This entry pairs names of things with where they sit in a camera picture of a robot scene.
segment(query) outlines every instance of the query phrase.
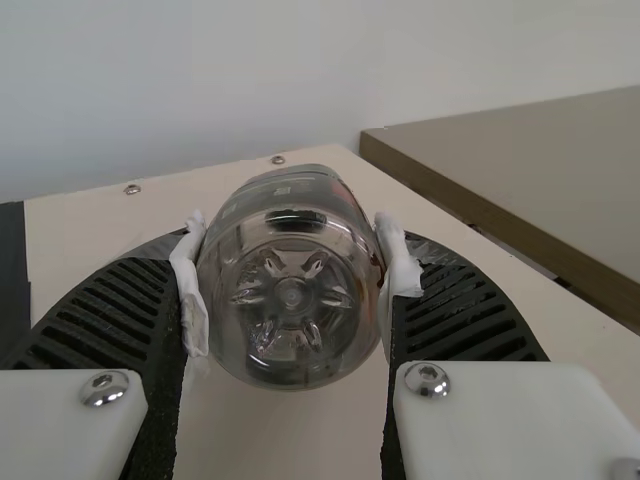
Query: brown wooden board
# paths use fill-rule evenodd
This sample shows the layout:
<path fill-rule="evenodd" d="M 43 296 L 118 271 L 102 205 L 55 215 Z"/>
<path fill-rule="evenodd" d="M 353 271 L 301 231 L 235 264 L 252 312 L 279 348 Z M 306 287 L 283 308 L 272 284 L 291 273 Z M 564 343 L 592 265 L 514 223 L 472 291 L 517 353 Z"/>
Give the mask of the brown wooden board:
<path fill-rule="evenodd" d="M 640 329 L 640 285 L 375 137 L 360 136 L 360 156 L 427 200 L 475 224 L 562 277 L 594 307 Z"/>

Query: bolt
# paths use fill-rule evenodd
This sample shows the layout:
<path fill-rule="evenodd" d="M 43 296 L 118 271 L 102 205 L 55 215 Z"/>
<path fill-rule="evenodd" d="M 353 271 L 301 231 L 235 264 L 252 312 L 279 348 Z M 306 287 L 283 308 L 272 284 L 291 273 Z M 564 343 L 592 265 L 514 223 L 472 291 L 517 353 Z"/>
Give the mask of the bolt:
<path fill-rule="evenodd" d="M 127 195 L 135 195 L 136 193 L 140 193 L 142 191 L 142 187 L 140 185 L 132 183 L 131 185 L 127 185 L 127 188 L 125 188 L 123 191 Z"/>
<path fill-rule="evenodd" d="M 84 384 L 80 390 L 80 401 L 87 407 L 102 407 L 122 398 L 128 388 L 129 377 L 124 372 L 101 372 Z"/>
<path fill-rule="evenodd" d="M 433 363 L 414 363 L 405 372 L 404 381 L 409 390 L 423 397 L 446 397 L 451 390 L 447 373 Z"/>

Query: beige tabletop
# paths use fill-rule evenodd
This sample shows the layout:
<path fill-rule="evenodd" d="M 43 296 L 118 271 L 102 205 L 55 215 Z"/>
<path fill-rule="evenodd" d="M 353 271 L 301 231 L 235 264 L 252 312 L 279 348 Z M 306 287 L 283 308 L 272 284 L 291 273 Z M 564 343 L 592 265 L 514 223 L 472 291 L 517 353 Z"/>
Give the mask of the beige tabletop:
<path fill-rule="evenodd" d="M 401 225 L 475 263 L 514 302 L 557 362 L 583 365 L 640 427 L 640 338 L 540 275 L 407 187 L 339 146 L 284 153 L 284 166 L 322 163 L 351 187 L 371 219 Z M 133 247 L 180 228 L 195 208 L 208 220 L 269 158 L 25 202 L 32 323 L 66 292 Z M 280 393 L 235 380 L 217 364 L 185 382 L 176 479 L 289 480 L 380 477 L 387 365 L 379 348 L 348 377 L 319 390 Z"/>

